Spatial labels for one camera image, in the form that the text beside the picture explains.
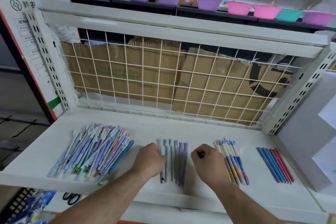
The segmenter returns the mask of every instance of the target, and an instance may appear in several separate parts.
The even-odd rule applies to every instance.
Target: teal plastic basin
[[[301,10],[283,9],[275,17],[279,21],[295,22],[303,14]]]

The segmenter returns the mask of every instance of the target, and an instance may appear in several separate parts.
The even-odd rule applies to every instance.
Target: pink pencil
[[[277,165],[279,166],[281,172],[283,173],[283,175],[285,176],[285,178],[287,179],[288,182],[292,183],[292,180],[289,178],[288,173],[286,172],[285,167],[282,165],[281,161],[279,160],[279,158],[276,156],[274,150],[270,149],[269,150],[271,152],[271,154],[273,155],[273,158],[275,159],[275,162],[277,163]]]
[[[287,167],[287,165],[286,165],[284,159],[282,158],[282,156],[281,156],[279,150],[278,150],[278,149],[274,149],[274,152],[278,155],[278,157],[279,157],[279,159],[281,160],[283,166],[285,167],[285,169],[286,169],[286,171],[287,171],[289,177],[292,179],[292,182],[295,182],[295,180],[294,180],[294,178],[293,178],[291,172],[289,171],[289,169],[288,169],[288,167]]]

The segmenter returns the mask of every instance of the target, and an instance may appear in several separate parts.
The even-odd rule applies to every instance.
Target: scissors
[[[63,200],[68,201],[68,205],[74,205],[75,203],[78,202],[79,198],[81,197],[80,194],[74,194],[74,193],[64,193],[63,195]]]

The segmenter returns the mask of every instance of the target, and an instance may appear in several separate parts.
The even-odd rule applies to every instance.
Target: cardboard box
[[[197,48],[189,49],[190,53],[197,53],[197,51]],[[215,59],[216,53],[202,49],[199,50],[199,54],[207,57],[199,56],[196,61],[195,55],[188,55],[185,60],[173,102],[173,111],[201,116],[212,115],[216,117],[215,119],[225,119],[225,121],[234,123],[237,123],[237,120],[245,120],[238,121],[238,124],[250,125],[251,122],[248,121],[257,121],[263,113],[262,110],[271,101],[270,98],[264,97],[273,98],[280,90],[283,90],[284,85],[275,85],[275,83],[286,83],[292,75],[287,71],[283,74],[282,70],[275,69],[273,66],[256,63],[250,65],[250,62],[221,58],[224,57],[223,55],[218,55]],[[193,69],[197,73],[192,75],[190,72]],[[264,73],[263,81],[267,82],[261,82],[258,85],[259,82],[256,80],[261,80]]]
[[[179,42],[163,40],[161,52],[160,39],[144,39],[144,47],[157,50],[144,48],[142,51],[141,37],[128,44],[126,47],[116,44],[91,46],[91,54],[88,45],[62,42],[69,71],[82,73],[71,73],[76,90],[85,92],[81,87],[86,87],[87,92],[99,93],[97,89],[100,89],[103,95],[121,98],[128,98],[129,93],[129,98],[138,100],[145,95],[144,101],[171,103],[174,85],[180,78],[176,69],[181,70],[184,61],[184,55],[179,54]],[[143,68],[142,61],[149,67]]]

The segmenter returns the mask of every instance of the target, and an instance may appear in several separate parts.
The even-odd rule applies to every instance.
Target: hand
[[[226,171],[224,156],[216,149],[202,144],[191,153],[191,159],[200,179],[212,190],[231,183]]]
[[[131,171],[150,179],[158,175],[166,163],[166,156],[160,155],[160,149],[155,143],[142,147],[134,161]]]

